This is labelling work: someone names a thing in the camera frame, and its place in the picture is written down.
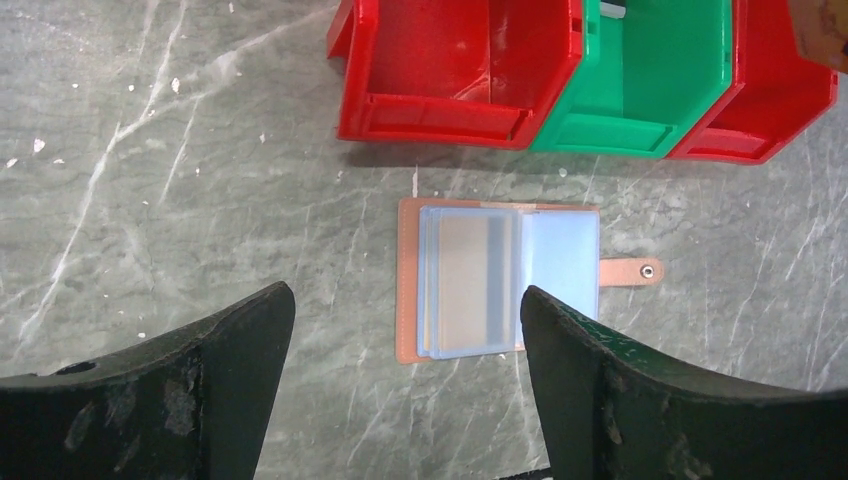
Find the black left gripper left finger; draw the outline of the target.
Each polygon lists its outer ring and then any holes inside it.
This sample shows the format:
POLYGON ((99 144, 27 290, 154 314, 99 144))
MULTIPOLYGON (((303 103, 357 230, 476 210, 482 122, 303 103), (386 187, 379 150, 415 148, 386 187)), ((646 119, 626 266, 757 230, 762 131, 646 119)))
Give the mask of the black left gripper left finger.
POLYGON ((250 479, 294 326, 276 282, 137 345, 1 381, 5 479, 250 479))

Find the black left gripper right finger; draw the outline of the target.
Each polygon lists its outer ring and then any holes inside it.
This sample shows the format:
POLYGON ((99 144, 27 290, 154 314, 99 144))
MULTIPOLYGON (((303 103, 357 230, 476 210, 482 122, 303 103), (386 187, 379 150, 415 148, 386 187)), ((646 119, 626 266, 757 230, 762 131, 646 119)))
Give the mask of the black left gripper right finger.
POLYGON ((847 394, 701 368, 538 287, 520 319, 556 479, 843 479, 847 394))

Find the tan leather card holder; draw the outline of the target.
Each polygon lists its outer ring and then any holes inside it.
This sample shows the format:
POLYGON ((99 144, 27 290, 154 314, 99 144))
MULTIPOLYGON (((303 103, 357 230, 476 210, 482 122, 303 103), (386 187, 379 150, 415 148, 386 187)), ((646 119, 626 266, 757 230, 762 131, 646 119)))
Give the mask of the tan leather card holder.
POLYGON ((602 258, 600 212, 592 206, 405 198, 398 209, 396 358, 412 364, 522 351, 520 308, 528 287, 595 319, 600 289, 656 285, 664 275, 657 258, 602 258), (513 219, 512 343, 504 351, 445 358, 437 333, 440 221, 486 214, 513 219))

